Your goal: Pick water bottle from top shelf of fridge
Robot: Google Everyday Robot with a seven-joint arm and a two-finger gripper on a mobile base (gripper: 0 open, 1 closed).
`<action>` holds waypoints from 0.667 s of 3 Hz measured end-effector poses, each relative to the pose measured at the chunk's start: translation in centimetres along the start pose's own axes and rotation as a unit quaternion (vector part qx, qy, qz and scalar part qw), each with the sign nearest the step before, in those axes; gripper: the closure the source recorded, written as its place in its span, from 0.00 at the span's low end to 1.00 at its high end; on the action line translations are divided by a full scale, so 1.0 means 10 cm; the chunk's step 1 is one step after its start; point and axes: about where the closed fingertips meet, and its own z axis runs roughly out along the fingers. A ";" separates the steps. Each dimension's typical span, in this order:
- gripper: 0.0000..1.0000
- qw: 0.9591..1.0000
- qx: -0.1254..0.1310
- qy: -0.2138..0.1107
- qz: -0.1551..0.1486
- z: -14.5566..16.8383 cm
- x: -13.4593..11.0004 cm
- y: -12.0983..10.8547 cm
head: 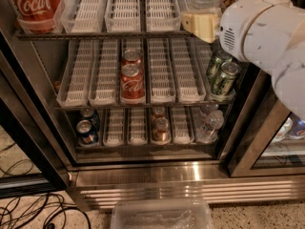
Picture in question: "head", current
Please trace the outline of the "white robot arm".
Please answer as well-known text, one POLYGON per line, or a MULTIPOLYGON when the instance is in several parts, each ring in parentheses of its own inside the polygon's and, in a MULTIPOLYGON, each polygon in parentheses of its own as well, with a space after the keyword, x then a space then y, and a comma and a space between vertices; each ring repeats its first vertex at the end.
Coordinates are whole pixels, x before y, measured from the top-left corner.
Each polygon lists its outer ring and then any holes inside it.
POLYGON ((228 8, 184 10, 182 25, 272 77, 276 96, 305 118, 305 10, 291 0, 235 0, 228 8))

